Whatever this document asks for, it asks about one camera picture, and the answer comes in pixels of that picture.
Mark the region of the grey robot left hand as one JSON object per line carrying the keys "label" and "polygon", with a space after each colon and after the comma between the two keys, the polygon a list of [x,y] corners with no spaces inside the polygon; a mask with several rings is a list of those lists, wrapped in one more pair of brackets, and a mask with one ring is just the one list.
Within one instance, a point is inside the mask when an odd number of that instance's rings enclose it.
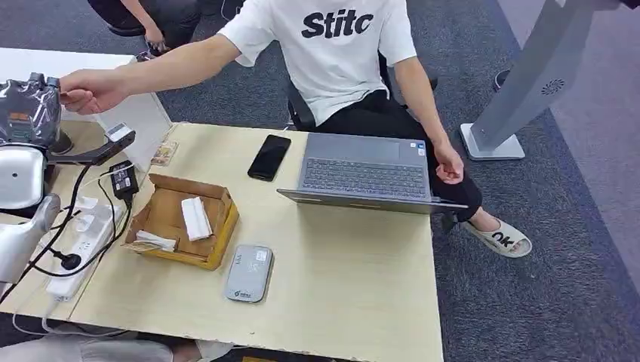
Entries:
{"label": "grey robot left hand", "polygon": [[60,80],[33,72],[1,83],[1,143],[48,148],[60,135]]}

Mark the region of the person's left hand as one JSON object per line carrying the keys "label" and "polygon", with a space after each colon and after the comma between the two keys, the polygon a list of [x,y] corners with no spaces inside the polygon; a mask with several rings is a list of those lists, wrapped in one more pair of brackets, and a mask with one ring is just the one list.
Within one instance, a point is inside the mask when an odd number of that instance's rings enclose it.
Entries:
{"label": "person's left hand", "polygon": [[451,185],[463,181],[464,163],[449,142],[434,145],[434,155],[438,162],[435,172],[440,180]]}

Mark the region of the person's right hand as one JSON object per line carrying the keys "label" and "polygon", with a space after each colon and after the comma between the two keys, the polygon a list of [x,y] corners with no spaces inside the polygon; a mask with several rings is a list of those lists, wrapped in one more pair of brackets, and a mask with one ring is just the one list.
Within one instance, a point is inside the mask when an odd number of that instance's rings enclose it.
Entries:
{"label": "person's right hand", "polygon": [[60,103],[80,115],[112,109],[131,95],[127,80],[117,69],[81,69],[60,79]]}

